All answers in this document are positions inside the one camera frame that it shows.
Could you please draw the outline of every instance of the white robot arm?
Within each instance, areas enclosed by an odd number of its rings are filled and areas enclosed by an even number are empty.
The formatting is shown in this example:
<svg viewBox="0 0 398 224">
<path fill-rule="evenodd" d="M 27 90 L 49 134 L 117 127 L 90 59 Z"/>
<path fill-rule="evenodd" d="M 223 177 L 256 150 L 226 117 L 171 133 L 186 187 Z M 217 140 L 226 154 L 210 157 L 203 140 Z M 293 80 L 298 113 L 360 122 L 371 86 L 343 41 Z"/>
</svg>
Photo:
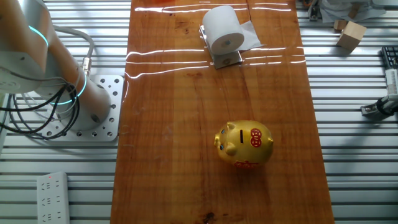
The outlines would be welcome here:
<svg viewBox="0 0 398 224">
<path fill-rule="evenodd" d="M 58 30 L 68 32 L 61 27 Z M 111 109 L 108 92 L 88 78 L 90 66 L 89 57 L 84 59 L 83 67 L 79 66 L 61 43 L 42 0 L 0 1 L 0 93 L 35 91 L 50 100 L 65 88 L 66 82 L 73 85 L 80 102 L 72 130 L 90 130 L 99 126 Z M 57 103 L 57 117 L 70 116 L 67 112 L 73 106 L 70 93 L 63 92 Z"/>
</svg>

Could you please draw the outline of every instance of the teal light ring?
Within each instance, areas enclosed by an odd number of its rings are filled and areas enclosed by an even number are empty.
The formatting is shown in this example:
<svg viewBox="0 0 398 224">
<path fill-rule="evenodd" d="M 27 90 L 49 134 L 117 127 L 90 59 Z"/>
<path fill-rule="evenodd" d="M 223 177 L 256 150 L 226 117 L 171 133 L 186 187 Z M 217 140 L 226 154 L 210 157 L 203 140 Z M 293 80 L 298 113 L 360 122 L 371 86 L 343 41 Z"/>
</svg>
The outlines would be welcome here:
<svg viewBox="0 0 398 224">
<path fill-rule="evenodd" d="M 29 28 L 30 28 L 31 31 L 33 31 L 36 34 L 38 34 L 39 36 L 41 36 L 43 38 L 43 40 L 45 41 L 45 43 L 47 44 L 47 47 L 49 47 L 49 42 L 47 41 L 45 36 L 40 31 L 38 31 L 37 29 L 35 29 L 35 28 L 31 27 L 31 26 L 29 26 Z"/>
<path fill-rule="evenodd" d="M 83 76 L 85 77 L 85 84 L 83 85 L 83 88 L 81 89 L 81 91 L 79 92 L 79 94 L 77 94 L 77 97 L 75 97 L 75 99 L 78 98 L 78 97 L 83 93 L 83 91 L 84 91 L 85 88 L 86 88 L 86 85 L 87 85 L 87 77 L 86 77 L 86 75 L 83 75 Z M 68 100 L 68 101 L 66 101 L 66 102 L 57 103 L 57 104 L 58 104 L 58 105 L 65 105 L 65 104 L 71 103 L 71 102 L 72 102 L 72 100 Z"/>
</svg>

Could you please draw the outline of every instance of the metal stand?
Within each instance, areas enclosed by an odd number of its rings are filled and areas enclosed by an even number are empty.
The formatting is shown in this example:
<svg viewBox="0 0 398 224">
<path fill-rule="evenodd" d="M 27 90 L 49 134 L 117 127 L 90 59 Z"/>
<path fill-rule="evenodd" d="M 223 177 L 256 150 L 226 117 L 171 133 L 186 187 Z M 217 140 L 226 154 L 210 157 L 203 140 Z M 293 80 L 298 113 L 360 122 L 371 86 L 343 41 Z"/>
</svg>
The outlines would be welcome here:
<svg viewBox="0 0 398 224">
<path fill-rule="evenodd" d="M 118 75 L 92 75 L 90 79 L 103 86 L 111 97 L 111 111 L 108 117 L 95 129 L 77 132 L 69 130 L 66 136 L 53 139 L 51 142 L 110 142 L 118 136 L 124 78 Z M 51 136 L 64 127 L 60 121 L 53 121 L 42 130 L 42 134 Z"/>
<path fill-rule="evenodd" d="M 398 111 L 398 73 L 392 68 L 386 70 L 387 96 L 375 103 L 361 107 L 362 116 L 369 119 L 382 120 Z"/>
<path fill-rule="evenodd" d="M 231 52 L 231 53 L 224 54 L 224 55 L 213 54 L 210 51 L 210 45 L 207 42 L 205 27 L 203 25 L 200 26 L 200 32 L 203 36 L 203 40 L 206 42 L 207 49 L 209 50 L 209 53 L 211 55 L 211 58 L 213 59 L 214 66 L 216 69 L 227 67 L 229 65 L 233 65 L 235 63 L 239 63 L 239 62 L 243 61 L 239 51 Z"/>
</svg>

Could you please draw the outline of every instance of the red chinese character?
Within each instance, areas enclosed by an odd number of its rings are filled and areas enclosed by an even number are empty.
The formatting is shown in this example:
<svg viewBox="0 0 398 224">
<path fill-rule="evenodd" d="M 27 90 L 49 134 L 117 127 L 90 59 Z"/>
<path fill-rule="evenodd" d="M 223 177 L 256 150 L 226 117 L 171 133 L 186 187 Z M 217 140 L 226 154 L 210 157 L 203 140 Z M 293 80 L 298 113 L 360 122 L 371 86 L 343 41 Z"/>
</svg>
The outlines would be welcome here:
<svg viewBox="0 0 398 224">
<path fill-rule="evenodd" d="M 249 161 L 244 161 L 244 162 L 239 162 L 236 161 L 234 163 L 234 166 L 238 167 L 238 168 L 243 168 L 243 169 L 252 169 L 257 167 L 259 164 L 258 162 L 249 162 Z"/>
<path fill-rule="evenodd" d="M 257 128 L 253 128 L 250 131 L 250 135 L 252 136 L 250 139 L 250 144 L 254 147 L 260 147 L 261 146 L 261 136 L 262 136 L 261 131 L 258 130 Z"/>
</svg>

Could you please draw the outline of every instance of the wooden block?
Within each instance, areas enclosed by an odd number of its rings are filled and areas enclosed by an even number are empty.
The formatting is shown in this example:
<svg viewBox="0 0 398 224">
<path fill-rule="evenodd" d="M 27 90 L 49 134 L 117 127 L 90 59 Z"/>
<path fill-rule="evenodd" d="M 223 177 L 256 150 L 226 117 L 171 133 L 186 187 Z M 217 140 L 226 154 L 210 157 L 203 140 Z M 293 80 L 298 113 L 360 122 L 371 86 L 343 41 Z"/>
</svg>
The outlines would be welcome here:
<svg viewBox="0 0 398 224">
<path fill-rule="evenodd" d="M 343 30 L 347 26 L 347 21 L 345 20 L 336 20 L 335 25 L 333 26 L 335 30 Z"/>
<path fill-rule="evenodd" d="M 361 7 L 360 3 L 354 3 L 351 11 L 348 13 L 348 17 L 354 19 L 358 14 L 359 8 Z"/>
<path fill-rule="evenodd" d="M 355 22 L 348 22 L 338 39 L 337 45 L 353 51 L 362 40 L 365 32 L 366 27 Z"/>
</svg>

